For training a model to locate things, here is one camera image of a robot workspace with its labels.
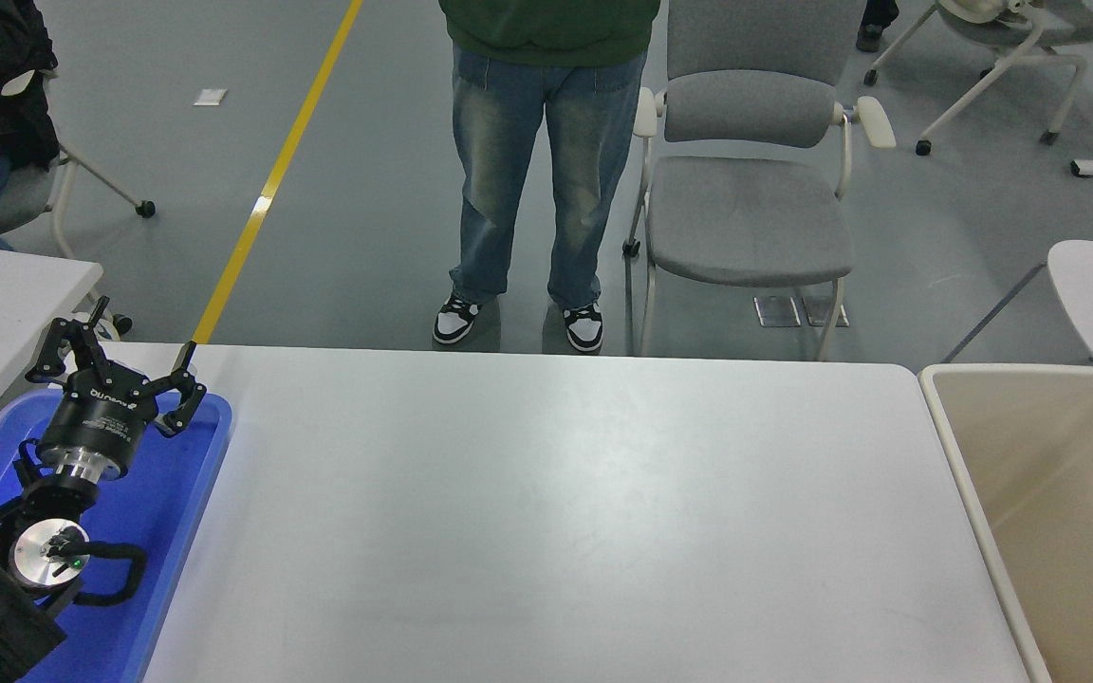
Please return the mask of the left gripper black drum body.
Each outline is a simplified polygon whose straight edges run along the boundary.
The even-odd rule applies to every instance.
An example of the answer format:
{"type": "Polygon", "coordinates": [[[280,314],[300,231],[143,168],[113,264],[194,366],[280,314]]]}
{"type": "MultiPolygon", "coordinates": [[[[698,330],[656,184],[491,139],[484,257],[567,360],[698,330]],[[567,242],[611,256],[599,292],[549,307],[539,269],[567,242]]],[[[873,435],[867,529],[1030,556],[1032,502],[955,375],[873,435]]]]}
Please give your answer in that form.
{"type": "Polygon", "coordinates": [[[58,457],[77,451],[104,455],[111,471],[130,471],[146,424],[157,416],[155,398],[138,398],[148,378],[133,369],[111,369],[110,381],[96,370],[79,369],[66,378],[64,397],[38,444],[40,461],[54,470],[58,457]]]}

